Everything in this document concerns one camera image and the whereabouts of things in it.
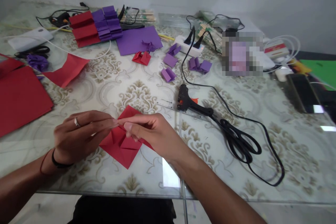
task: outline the red origami paper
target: red origami paper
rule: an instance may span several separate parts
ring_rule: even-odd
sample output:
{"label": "red origami paper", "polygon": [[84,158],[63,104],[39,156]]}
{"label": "red origami paper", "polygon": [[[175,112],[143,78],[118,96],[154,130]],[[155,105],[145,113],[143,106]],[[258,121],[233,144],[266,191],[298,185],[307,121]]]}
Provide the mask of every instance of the red origami paper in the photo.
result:
{"label": "red origami paper", "polygon": [[70,27],[77,29],[86,25],[94,24],[91,11],[87,11],[69,18]]}
{"label": "red origami paper", "polygon": [[0,78],[13,71],[14,69],[24,65],[21,61],[9,58],[3,54],[0,55],[7,58],[7,60],[0,62]]}
{"label": "red origami paper", "polygon": [[43,72],[43,74],[57,86],[65,88],[69,82],[80,73],[89,61],[89,59],[86,60],[75,55],[68,54],[66,62],[60,69],[54,72]]}
{"label": "red origami paper", "polygon": [[51,111],[53,102],[29,66],[0,78],[0,137]]}
{"label": "red origami paper", "polygon": [[97,28],[95,24],[90,24],[72,30],[75,36],[78,47],[85,47],[100,42]]}
{"label": "red origami paper", "polygon": [[[118,119],[132,117],[136,114],[141,113],[131,106],[127,106]],[[111,133],[99,146],[116,159],[122,166],[128,169],[142,144],[147,145],[153,150],[152,146],[142,138],[140,138],[138,142],[135,142],[132,137],[127,138],[125,128],[122,125],[119,125],[111,130]]]}
{"label": "red origami paper", "polygon": [[132,61],[136,63],[140,63],[142,65],[148,65],[150,58],[151,58],[151,55],[146,51],[143,54],[141,52],[137,52],[134,55]]}

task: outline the damask pattern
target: damask pattern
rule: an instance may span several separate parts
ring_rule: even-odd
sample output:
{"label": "damask pattern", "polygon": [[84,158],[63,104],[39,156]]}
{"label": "damask pattern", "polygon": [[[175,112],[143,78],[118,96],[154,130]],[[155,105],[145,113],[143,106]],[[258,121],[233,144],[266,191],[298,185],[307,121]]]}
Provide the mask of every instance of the damask pattern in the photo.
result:
{"label": "damask pattern", "polygon": [[[13,10],[11,16],[1,23],[20,27],[35,27],[35,13],[48,16],[51,9],[64,9],[44,3],[22,3]],[[171,37],[188,36],[189,29],[156,26],[158,33]],[[20,35],[29,31],[0,25],[1,36]],[[178,53],[178,63],[173,68],[177,75],[173,82],[166,83],[160,71],[162,60],[172,42],[163,42],[164,47],[156,50],[148,66],[132,61],[133,55],[120,56],[116,42],[111,43],[110,51],[102,58],[108,43],[100,43],[81,49],[71,33],[56,33],[53,42],[69,52],[92,58],[69,87],[63,89],[47,78],[42,84],[54,102],[53,111],[34,122],[5,136],[0,141],[0,174],[22,166],[53,147],[53,128],[72,113],[98,109],[117,117],[127,105],[141,113],[162,113],[182,140],[216,174],[242,198],[257,201],[299,201],[335,204],[336,188],[332,178],[336,177],[333,168],[336,156],[335,134],[325,132],[320,126],[335,126],[324,115],[301,114],[284,96],[280,85],[269,75],[253,77],[222,76],[220,55],[208,46],[201,59],[213,62],[206,75],[188,70],[188,60],[184,63],[185,77],[190,82],[214,85],[227,102],[230,110],[243,117],[261,120],[269,130],[273,146],[280,156],[286,175],[277,187],[266,186],[247,167],[239,163],[230,153],[223,134],[208,121],[195,120],[182,116],[180,129],[179,112],[158,105],[161,98],[176,100],[179,86],[183,83],[181,63],[185,54]],[[0,41],[2,53],[8,54],[6,40]],[[65,62],[66,55],[51,48],[57,69]],[[262,177],[268,171],[275,171],[278,164],[266,144],[263,130],[255,123],[238,119],[230,114],[217,94],[208,88],[188,86],[193,98],[198,97],[213,108],[219,117],[252,135],[262,145],[263,153],[253,157],[253,166]],[[107,193],[125,195],[156,195],[157,197],[180,197],[180,188],[168,187],[164,176],[169,175],[162,158],[147,146],[141,147],[129,170],[101,148],[85,160],[73,165],[48,190],[76,194]]]}

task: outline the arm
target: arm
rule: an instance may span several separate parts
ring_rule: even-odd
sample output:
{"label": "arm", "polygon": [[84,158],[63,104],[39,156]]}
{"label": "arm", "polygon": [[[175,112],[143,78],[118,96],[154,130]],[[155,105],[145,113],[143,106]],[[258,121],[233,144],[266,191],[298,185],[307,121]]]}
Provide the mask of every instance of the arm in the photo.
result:
{"label": "arm", "polygon": [[144,138],[176,168],[213,224],[266,223],[183,142],[161,114],[136,115],[119,120],[119,124],[124,125],[127,136],[135,141]]}
{"label": "arm", "polygon": [[[75,117],[80,128],[74,123]],[[117,125],[109,114],[88,111],[73,114],[57,126],[54,131],[55,148],[0,179],[0,223],[10,222],[40,186],[52,175],[64,171],[56,168],[51,161],[54,150],[58,163],[78,162],[95,151],[111,128]]]}

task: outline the glass table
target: glass table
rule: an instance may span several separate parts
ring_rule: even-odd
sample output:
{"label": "glass table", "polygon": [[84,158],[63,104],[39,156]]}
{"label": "glass table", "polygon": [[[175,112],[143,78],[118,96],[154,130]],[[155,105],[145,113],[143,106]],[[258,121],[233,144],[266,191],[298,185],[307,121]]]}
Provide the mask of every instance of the glass table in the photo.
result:
{"label": "glass table", "polygon": [[[36,28],[36,15],[48,16],[61,8],[68,6],[21,3],[1,21],[0,37],[20,35],[27,32],[29,27]],[[156,29],[158,33],[170,37],[189,34],[189,30],[184,28],[156,26]],[[209,73],[203,75],[189,71],[187,64],[184,67],[186,77],[191,82],[214,85],[234,113],[265,124],[286,170],[285,178],[278,187],[266,185],[245,164],[235,159],[214,123],[163,106],[163,101],[176,102],[179,86],[183,83],[181,63],[185,55],[182,53],[176,56],[179,61],[173,68],[177,75],[173,82],[166,83],[160,74],[166,67],[162,60],[172,41],[163,41],[164,47],[151,53],[149,65],[144,66],[133,62],[133,55],[120,56],[115,41],[112,41],[106,56],[94,59],[106,52],[108,42],[78,49],[71,33],[59,31],[54,37],[53,43],[56,45],[92,60],[65,89],[47,78],[42,80],[54,108],[0,139],[0,176],[52,148],[53,129],[70,114],[95,109],[117,118],[130,105],[142,113],[164,115],[184,142],[247,201],[336,203],[334,123],[326,114],[297,112],[286,98],[283,84],[272,76],[225,77],[220,57],[208,46],[202,58],[212,62]],[[14,51],[6,40],[1,39],[0,45],[1,53],[13,55]],[[51,48],[50,70],[57,70],[67,55],[52,45],[48,46]],[[262,154],[253,157],[252,168],[265,179],[274,177],[277,163],[260,125],[231,115],[211,88],[188,87],[190,97],[198,98],[199,104],[209,104],[222,118],[257,139],[262,146]],[[40,192],[182,198],[180,184],[169,164],[143,145],[128,170],[98,148]],[[189,190],[186,191],[186,198],[194,198]]]}

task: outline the black wristband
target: black wristband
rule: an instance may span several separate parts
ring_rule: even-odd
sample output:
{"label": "black wristband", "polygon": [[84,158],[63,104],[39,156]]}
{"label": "black wristband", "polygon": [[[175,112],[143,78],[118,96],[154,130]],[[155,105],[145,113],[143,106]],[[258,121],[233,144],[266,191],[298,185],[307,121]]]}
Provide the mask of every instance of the black wristband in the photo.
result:
{"label": "black wristband", "polygon": [[51,155],[51,161],[52,163],[58,168],[58,169],[65,169],[65,168],[69,168],[70,166],[72,166],[73,164],[61,164],[61,163],[58,163],[56,162],[55,158],[54,158],[54,152],[55,152],[56,149],[54,149],[54,151],[52,152],[52,155]]}

